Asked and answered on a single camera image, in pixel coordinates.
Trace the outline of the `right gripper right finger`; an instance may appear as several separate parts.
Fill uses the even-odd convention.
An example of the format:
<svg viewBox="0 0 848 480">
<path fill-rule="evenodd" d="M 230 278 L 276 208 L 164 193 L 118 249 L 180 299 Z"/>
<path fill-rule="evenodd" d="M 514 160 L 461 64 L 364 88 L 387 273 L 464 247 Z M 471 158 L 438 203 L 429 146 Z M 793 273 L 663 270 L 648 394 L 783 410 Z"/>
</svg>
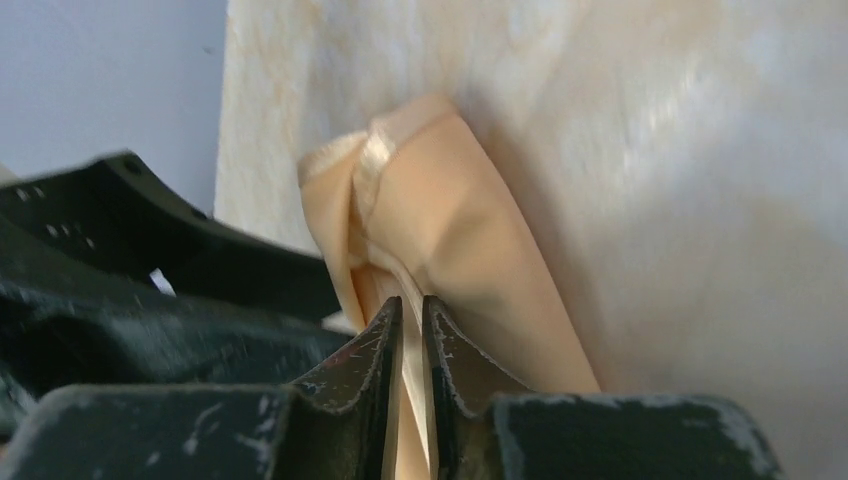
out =
<svg viewBox="0 0 848 480">
<path fill-rule="evenodd" d="M 422 304 L 437 479 L 780 479 L 752 418 L 703 395 L 541 393 Z"/>
</svg>

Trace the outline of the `peach cloth napkin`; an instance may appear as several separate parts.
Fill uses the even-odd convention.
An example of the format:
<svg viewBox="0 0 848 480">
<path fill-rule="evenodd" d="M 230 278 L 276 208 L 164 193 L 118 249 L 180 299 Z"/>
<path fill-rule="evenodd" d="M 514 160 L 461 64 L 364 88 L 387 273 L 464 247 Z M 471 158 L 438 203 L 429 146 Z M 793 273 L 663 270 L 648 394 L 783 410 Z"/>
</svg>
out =
<svg viewBox="0 0 848 480">
<path fill-rule="evenodd" d="M 415 99 L 298 164 L 308 229 L 344 314 L 366 326 L 403 299 L 395 475 L 430 475 L 422 301 L 443 300 L 460 331 L 525 385 L 600 386 L 518 205 L 457 107 Z"/>
</svg>

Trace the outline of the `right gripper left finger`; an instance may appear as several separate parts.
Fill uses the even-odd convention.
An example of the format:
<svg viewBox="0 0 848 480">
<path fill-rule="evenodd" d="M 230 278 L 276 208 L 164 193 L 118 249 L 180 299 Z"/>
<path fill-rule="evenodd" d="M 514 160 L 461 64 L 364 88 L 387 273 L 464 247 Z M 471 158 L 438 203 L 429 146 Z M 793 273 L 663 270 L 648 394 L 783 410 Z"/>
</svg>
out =
<svg viewBox="0 0 848 480">
<path fill-rule="evenodd" d="M 281 385 L 76 385 L 40 401 L 5 479 L 390 479 L 402 302 Z"/>
</svg>

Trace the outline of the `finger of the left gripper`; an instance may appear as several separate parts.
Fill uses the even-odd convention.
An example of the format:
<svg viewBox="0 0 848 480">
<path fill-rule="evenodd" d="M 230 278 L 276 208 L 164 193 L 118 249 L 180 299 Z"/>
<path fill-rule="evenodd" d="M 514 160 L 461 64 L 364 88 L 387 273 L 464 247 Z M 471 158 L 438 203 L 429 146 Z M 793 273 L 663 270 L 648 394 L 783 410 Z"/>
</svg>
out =
<svg viewBox="0 0 848 480">
<path fill-rule="evenodd" d="M 347 341 L 324 263 L 208 217 L 136 154 L 1 189 L 1 375 L 286 383 Z"/>
</svg>

